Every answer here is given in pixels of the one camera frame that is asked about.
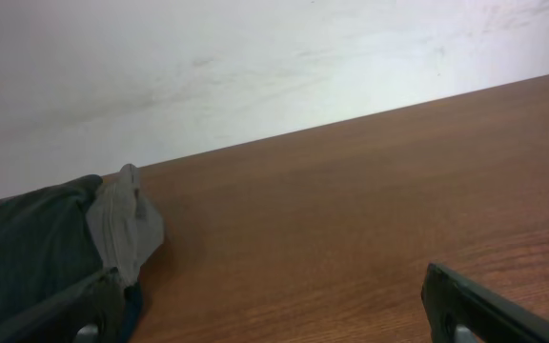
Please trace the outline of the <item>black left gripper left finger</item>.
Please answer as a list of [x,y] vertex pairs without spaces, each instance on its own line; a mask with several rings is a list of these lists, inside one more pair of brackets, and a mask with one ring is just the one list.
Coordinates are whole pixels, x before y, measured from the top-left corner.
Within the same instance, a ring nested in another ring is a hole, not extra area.
[[96,272],[0,323],[0,342],[115,342],[125,299],[115,268]]

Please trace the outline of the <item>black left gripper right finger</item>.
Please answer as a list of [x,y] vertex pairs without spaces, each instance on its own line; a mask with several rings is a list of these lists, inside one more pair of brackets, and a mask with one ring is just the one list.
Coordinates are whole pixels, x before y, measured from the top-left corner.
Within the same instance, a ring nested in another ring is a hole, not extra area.
[[549,321],[479,283],[431,263],[421,301],[435,343],[549,343]]

